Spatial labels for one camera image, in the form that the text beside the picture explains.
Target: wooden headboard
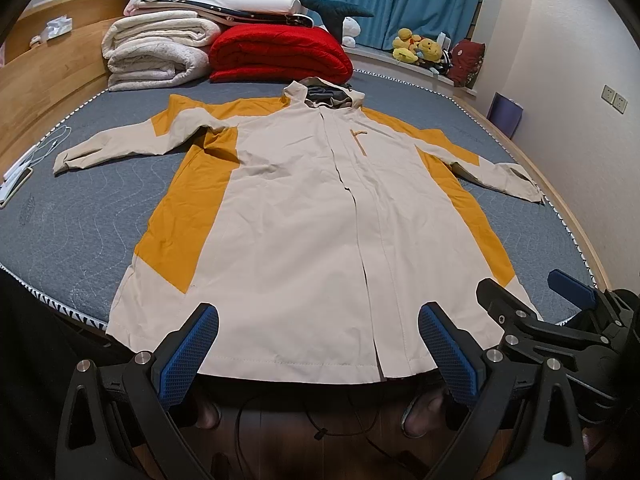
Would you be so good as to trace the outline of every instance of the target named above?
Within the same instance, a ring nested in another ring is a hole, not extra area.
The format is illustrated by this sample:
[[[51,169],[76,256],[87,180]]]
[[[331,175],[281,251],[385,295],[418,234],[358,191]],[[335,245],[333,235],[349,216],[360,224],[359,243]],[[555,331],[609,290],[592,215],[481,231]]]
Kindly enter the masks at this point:
[[[6,40],[0,68],[0,174],[71,111],[107,87],[100,43],[129,0],[51,0],[27,10]],[[29,49],[66,14],[73,30]]]

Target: blue gripper pad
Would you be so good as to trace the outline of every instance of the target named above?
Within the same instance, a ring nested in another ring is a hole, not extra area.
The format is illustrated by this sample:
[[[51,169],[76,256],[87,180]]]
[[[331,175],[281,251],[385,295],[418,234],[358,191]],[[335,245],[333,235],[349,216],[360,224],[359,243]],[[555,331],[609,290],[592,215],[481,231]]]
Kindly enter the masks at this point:
[[[418,331],[455,401],[475,405],[486,369],[482,349],[472,335],[458,329],[435,302],[421,307]]]
[[[218,326],[216,308],[201,303],[181,329],[169,333],[154,352],[151,377],[165,410],[184,400],[218,335]]]
[[[546,278],[546,282],[552,291],[560,294],[581,310],[596,308],[595,291],[562,270],[552,270]]]

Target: dark red pillow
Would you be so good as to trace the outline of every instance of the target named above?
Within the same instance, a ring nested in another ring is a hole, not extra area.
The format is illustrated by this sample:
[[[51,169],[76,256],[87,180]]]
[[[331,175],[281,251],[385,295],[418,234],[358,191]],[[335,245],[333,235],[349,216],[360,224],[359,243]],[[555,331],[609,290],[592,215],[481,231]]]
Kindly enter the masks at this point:
[[[353,65],[335,38],[320,27],[236,25],[209,51],[212,81],[298,80],[321,77],[345,83]]]
[[[474,43],[462,40],[451,51],[453,67],[447,72],[447,77],[454,86],[467,86],[475,82],[484,59],[484,43]]]

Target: yellow fabric panel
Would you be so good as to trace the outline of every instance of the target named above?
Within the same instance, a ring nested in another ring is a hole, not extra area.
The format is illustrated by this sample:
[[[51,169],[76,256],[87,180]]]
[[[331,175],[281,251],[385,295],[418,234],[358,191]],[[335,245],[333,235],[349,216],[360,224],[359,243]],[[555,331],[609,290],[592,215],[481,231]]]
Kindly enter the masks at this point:
[[[134,253],[183,294],[222,204],[231,172],[240,166],[238,129],[208,131],[196,140],[151,215]]]
[[[207,105],[201,101],[194,101],[183,95],[171,94],[166,110],[151,117],[156,136],[164,135],[174,122],[178,113],[188,108],[204,108],[215,118],[224,120],[234,116],[266,116],[282,110],[289,105],[290,99],[282,97],[256,97],[236,99],[221,105]]]
[[[418,150],[418,154],[431,177],[447,194],[453,207],[469,227],[494,278],[501,286],[506,286],[515,276],[515,271],[507,256],[507,251],[504,250],[497,235],[491,229],[489,221],[476,199],[460,186],[457,178],[439,158],[422,150]]]
[[[473,164],[474,166],[480,165],[479,157],[469,150],[465,150],[464,148],[460,148],[460,146],[455,145],[447,136],[443,133],[442,130],[419,130],[415,126],[412,126],[409,123],[405,123],[400,119],[396,119],[395,117],[388,116],[383,114],[382,112],[378,112],[376,110],[371,110],[370,108],[362,108],[364,114],[371,119],[372,121],[376,121],[377,123],[384,124],[388,126],[392,130],[396,132],[401,132],[403,134],[407,134],[414,139],[420,139],[428,144],[434,144],[435,146],[440,146],[444,148],[452,155],[455,155],[457,158],[468,162],[469,164]]]

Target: red blanket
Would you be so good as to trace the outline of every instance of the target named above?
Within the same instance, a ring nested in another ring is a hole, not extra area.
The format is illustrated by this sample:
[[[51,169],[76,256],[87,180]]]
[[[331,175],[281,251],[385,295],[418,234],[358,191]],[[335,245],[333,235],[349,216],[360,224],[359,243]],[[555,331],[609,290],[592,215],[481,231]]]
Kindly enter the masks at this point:
[[[212,81],[299,80],[332,83],[353,74],[351,61],[327,31],[289,25],[236,25],[211,45]]]

